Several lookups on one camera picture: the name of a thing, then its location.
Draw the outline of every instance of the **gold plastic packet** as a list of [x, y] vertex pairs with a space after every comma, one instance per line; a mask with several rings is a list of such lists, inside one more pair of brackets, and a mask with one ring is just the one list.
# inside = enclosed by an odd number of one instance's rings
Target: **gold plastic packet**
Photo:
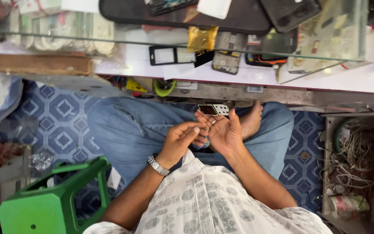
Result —
[[218, 26], [213, 26], [209, 29], [189, 27], [187, 51], [214, 50], [218, 29]]

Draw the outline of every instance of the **knee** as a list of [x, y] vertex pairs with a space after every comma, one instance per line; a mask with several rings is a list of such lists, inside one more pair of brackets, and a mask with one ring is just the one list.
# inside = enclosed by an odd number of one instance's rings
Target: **knee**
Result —
[[294, 114], [280, 102], [266, 102], [263, 104], [263, 112], [269, 113], [270, 117], [283, 122], [283, 124], [294, 126]]
[[108, 125], [108, 118], [112, 115], [119, 114], [119, 106], [122, 97], [112, 97], [99, 100], [90, 107], [87, 113], [87, 121], [91, 130], [99, 125]]

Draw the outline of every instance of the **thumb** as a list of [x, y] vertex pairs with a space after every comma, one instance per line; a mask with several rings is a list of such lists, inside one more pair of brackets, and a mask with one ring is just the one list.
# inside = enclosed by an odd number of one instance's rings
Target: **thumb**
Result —
[[200, 128], [194, 127], [192, 131], [189, 131], [183, 139], [181, 139], [181, 144], [185, 147], [189, 146], [191, 142], [199, 135]]
[[241, 130], [239, 116], [236, 114], [235, 109], [229, 111], [230, 125], [234, 130]]

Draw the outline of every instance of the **forearm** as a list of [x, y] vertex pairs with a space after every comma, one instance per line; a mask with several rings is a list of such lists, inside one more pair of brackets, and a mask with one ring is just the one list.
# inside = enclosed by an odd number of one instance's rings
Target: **forearm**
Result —
[[113, 200], [101, 221], [115, 223], [131, 231], [140, 221], [142, 214], [164, 176], [147, 166], [126, 190]]
[[251, 197], [273, 210], [298, 206], [289, 192], [259, 165], [245, 146], [225, 157]]

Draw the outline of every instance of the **hand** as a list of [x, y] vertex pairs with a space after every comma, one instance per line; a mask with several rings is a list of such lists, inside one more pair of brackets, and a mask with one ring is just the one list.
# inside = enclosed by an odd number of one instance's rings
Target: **hand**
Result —
[[184, 122], [168, 130], [164, 146], [155, 158], [158, 164], [169, 170], [184, 156], [191, 143], [203, 145], [209, 127], [203, 122]]
[[205, 123], [210, 127], [209, 140], [211, 146], [225, 157], [230, 157], [235, 151], [243, 149], [242, 127], [239, 116], [234, 109], [229, 111], [229, 118], [224, 115], [210, 116], [204, 115], [200, 109], [195, 112], [195, 117], [200, 123]]

